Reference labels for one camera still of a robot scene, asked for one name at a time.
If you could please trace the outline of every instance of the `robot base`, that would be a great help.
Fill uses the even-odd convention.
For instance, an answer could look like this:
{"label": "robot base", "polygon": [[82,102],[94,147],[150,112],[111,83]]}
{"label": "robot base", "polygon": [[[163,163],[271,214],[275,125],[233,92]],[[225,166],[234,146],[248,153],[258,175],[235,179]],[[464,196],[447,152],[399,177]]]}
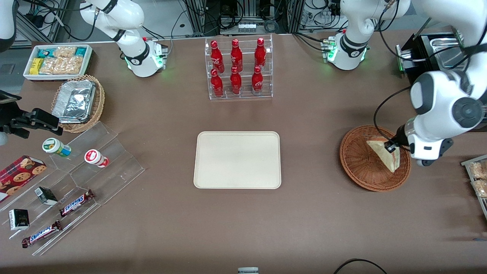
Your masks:
{"label": "robot base", "polygon": [[330,51],[323,52],[323,61],[325,63],[332,63],[341,70],[353,70],[364,60],[367,49],[364,49],[361,56],[350,57],[348,53],[341,48],[339,41],[342,36],[343,33],[338,33],[335,36],[330,36],[326,44],[323,42],[321,43],[322,50]]}
{"label": "robot base", "polygon": [[163,48],[161,44],[154,41],[146,41],[146,43],[149,45],[149,54],[141,64],[131,64],[127,58],[125,58],[129,69],[139,77],[149,77],[164,70],[168,59],[168,48]]}

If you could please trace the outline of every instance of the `wicker basket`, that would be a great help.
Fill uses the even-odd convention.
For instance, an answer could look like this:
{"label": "wicker basket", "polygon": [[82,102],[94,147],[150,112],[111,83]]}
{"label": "wicker basket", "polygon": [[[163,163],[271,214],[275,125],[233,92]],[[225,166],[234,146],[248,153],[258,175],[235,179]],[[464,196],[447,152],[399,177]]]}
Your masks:
{"label": "wicker basket", "polygon": [[[393,133],[379,127],[392,138]],[[367,144],[367,140],[380,136],[372,125],[360,126],[349,131],[340,144],[340,161],[348,176],[368,190],[385,192],[400,187],[411,172],[409,153],[401,150],[399,168],[392,173]]]}
{"label": "wicker basket", "polygon": [[[92,114],[88,122],[84,124],[61,124],[61,123],[59,124],[59,126],[62,127],[65,131],[71,133],[81,133],[93,127],[100,120],[101,113],[103,112],[103,104],[105,103],[105,91],[103,90],[103,87],[101,86],[100,82],[95,77],[90,75],[83,75],[80,77],[69,79],[68,82],[81,81],[81,80],[90,80],[96,84],[94,105],[92,107]],[[51,104],[51,111],[54,109],[54,105],[56,104],[57,96],[59,95],[60,90],[61,87],[57,89],[56,95],[54,95],[54,100],[53,103]]]}

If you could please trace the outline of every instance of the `brown table surface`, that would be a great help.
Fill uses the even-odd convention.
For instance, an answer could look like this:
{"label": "brown table surface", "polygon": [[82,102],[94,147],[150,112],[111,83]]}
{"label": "brown table surface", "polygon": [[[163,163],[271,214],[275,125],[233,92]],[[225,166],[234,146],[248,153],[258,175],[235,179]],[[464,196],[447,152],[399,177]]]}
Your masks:
{"label": "brown table surface", "polygon": [[[390,45],[412,31],[385,33]],[[319,34],[328,37],[329,33]],[[32,257],[0,231],[0,273],[332,273],[361,257],[389,273],[486,273],[486,220],[460,162],[487,153],[486,135],[468,133],[429,168],[413,165],[401,188],[374,193],[344,173],[338,147],[350,129],[372,123],[377,105],[409,85],[379,35],[353,71],[324,64],[292,35],[273,35],[274,97],[213,102],[204,39],[174,41],[168,68],[138,78],[115,43],[92,44],[90,74],[106,92],[101,120],[147,170],[45,255]],[[25,81],[19,105],[50,109],[59,82]],[[393,131],[414,116],[407,92],[379,113]],[[193,185],[201,131],[276,131],[282,185],[276,190],[203,190]],[[0,166],[22,154],[40,159],[52,135],[32,131],[0,147]],[[75,134],[64,134],[68,142]],[[373,267],[357,263],[343,273]]]}

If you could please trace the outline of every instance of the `red box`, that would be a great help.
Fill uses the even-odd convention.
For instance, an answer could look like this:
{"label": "red box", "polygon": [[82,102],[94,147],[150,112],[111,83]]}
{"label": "red box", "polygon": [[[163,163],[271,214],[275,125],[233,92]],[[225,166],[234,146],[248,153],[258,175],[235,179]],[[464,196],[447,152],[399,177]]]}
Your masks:
{"label": "red box", "polygon": [[43,161],[24,155],[0,171],[0,203],[46,169]]}

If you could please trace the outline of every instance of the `red bottle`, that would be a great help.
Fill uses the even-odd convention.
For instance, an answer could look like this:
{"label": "red bottle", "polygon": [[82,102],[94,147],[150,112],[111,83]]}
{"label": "red bottle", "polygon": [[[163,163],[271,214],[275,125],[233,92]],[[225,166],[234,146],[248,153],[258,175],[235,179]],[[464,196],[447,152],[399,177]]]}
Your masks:
{"label": "red bottle", "polygon": [[223,96],[223,82],[216,69],[211,70],[211,88],[216,97]]}
{"label": "red bottle", "polygon": [[262,94],[262,73],[261,73],[261,67],[260,66],[255,66],[254,68],[254,75],[252,75],[252,93],[254,95],[260,95]]}
{"label": "red bottle", "polygon": [[232,75],[230,76],[230,82],[232,82],[233,94],[239,95],[242,89],[242,77],[240,77],[239,70],[236,66],[232,67]]}
{"label": "red bottle", "polygon": [[265,48],[264,38],[257,39],[257,48],[255,49],[255,65],[261,68],[265,67]]}
{"label": "red bottle", "polygon": [[217,69],[219,73],[225,71],[225,66],[223,65],[223,55],[218,48],[218,43],[213,40],[210,42],[211,45],[211,62],[213,63],[213,68]]}
{"label": "red bottle", "polygon": [[242,50],[239,47],[239,41],[237,39],[232,40],[232,52],[230,53],[232,57],[232,66],[236,66],[238,72],[244,70],[244,61],[242,57]]}

